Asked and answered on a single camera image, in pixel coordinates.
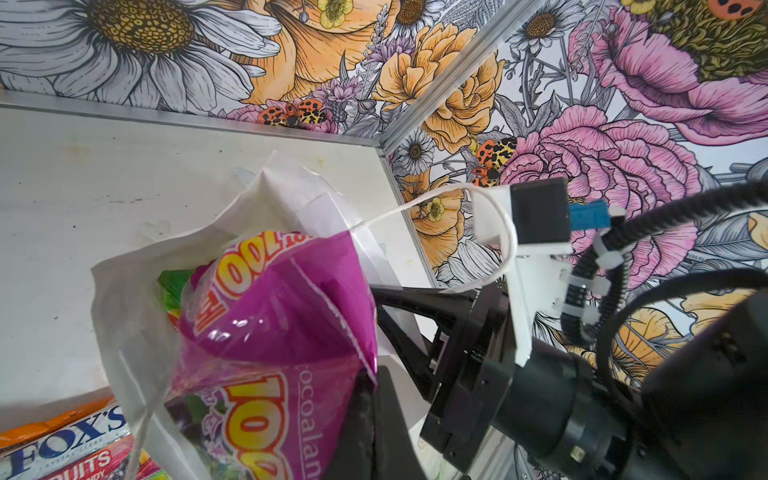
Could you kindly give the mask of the orange Fox's fruits candy bag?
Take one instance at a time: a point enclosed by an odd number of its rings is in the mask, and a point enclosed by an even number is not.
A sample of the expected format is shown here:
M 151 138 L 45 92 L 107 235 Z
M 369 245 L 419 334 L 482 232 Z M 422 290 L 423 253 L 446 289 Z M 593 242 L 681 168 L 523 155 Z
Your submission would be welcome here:
M 113 399 L 83 405 L 1 434 L 1 477 L 126 479 L 134 444 Z

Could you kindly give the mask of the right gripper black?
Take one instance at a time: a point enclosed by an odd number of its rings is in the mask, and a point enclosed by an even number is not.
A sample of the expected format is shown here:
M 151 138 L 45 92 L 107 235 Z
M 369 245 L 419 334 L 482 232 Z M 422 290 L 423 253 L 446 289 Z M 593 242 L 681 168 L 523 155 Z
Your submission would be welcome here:
M 508 296 L 374 286 L 379 326 L 430 405 L 421 437 L 466 473 L 490 429 L 562 474 L 596 474 L 593 370 L 535 340 L 523 366 Z

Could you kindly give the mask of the magenta chocolate snack bag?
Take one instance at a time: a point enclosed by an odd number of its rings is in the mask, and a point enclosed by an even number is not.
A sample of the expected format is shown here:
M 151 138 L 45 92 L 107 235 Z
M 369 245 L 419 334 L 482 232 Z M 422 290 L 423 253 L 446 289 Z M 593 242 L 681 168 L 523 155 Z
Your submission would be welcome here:
M 187 272 L 165 408 L 213 479 L 319 479 L 377 370 L 352 236 L 265 231 Z

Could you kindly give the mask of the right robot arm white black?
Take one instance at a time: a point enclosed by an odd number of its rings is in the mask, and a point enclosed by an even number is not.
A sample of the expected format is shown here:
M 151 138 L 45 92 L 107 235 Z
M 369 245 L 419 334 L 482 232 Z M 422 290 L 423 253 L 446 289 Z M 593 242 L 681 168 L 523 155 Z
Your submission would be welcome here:
M 376 286 L 379 326 L 430 409 L 422 439 L 457 470 L 496 430 L 514 458 L 572 479 L 760 478 L 767 473 L 767 282 L 738 270 L 681 277 L 620 311 L 709 289 L 746 299 L 663 360 L 638 392 L 602 363 L 535 340 L 498 287 L 447 295 Z

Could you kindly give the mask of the white paper gift bag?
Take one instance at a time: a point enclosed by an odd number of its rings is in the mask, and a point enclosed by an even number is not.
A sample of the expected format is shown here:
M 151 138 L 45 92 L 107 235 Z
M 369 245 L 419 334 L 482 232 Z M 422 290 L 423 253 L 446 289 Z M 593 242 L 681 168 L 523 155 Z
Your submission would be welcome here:
M 92 319 L 110 386 L 134 436 L 174 479 L 213 479 L 198 472 L 200 459 L 165 408 L 179 356 L 177 318 L 164 311 L 157 282 L 166 270 L 191 270 L 228 247 L 265 231 L 354 241 L 369 289 L 398 280 L 376 244 L 371 221 L 357 216 L 346 198 L 320 175 L 274 153 L 266 167 L 207 226 L 103 261 L 93 268 Z M 319 479 L 338 477 L 338 441 Z

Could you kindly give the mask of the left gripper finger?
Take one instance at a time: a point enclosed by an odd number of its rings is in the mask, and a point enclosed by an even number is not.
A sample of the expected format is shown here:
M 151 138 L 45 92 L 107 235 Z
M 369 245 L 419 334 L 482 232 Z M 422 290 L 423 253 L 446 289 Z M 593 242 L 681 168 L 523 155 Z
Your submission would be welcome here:
M 338 477 L 424 479 L 389 369 L 379 368 L 377 380 L 356 378 L 338 437 Z

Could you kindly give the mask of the green Lay's chips bag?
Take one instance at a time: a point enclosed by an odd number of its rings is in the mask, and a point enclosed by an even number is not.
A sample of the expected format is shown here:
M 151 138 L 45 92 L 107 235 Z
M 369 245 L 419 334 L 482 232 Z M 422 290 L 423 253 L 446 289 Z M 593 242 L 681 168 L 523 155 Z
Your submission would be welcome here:
M 178 318 L 182 310 L 182 294 L 189 283 L 195 270 L 166 270 L 163 271 L 157 282 L 162 293 L 164 311 Z

